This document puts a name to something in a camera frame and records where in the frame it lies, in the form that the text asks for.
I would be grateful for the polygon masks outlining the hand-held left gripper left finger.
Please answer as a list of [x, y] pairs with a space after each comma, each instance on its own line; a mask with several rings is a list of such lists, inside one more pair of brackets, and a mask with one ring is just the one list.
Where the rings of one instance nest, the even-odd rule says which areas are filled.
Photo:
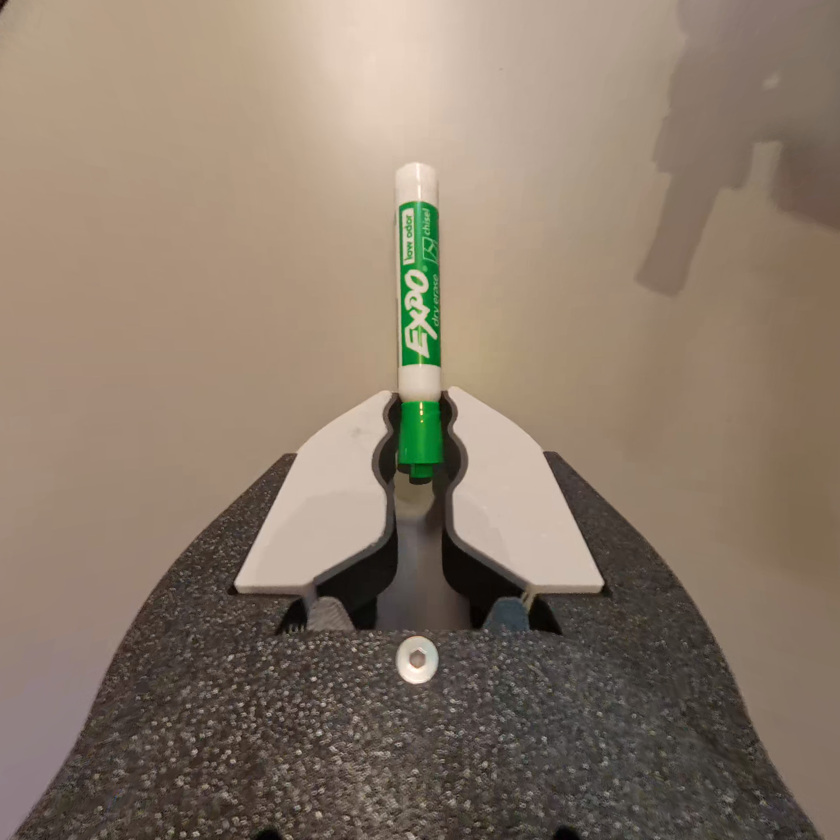
[[240, 595], [375, 598], [396, 574], [396, 394], [380, 391], [298, 450], [234, 587]]

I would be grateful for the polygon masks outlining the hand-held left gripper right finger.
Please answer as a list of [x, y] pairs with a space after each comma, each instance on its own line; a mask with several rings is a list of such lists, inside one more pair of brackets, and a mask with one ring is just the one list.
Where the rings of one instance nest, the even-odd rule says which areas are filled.
[[454, 446], [444, 569], [468, 598], [594, 595], [605, 582], [539, 444], [459, 387], [446, 393]]

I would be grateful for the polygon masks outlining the green marker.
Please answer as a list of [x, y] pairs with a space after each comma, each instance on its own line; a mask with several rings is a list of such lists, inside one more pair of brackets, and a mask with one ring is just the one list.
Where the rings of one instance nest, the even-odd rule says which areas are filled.
[[425, 163], [395, 173], [397, 466], [415, 484], [444, 462], [438, 175]]

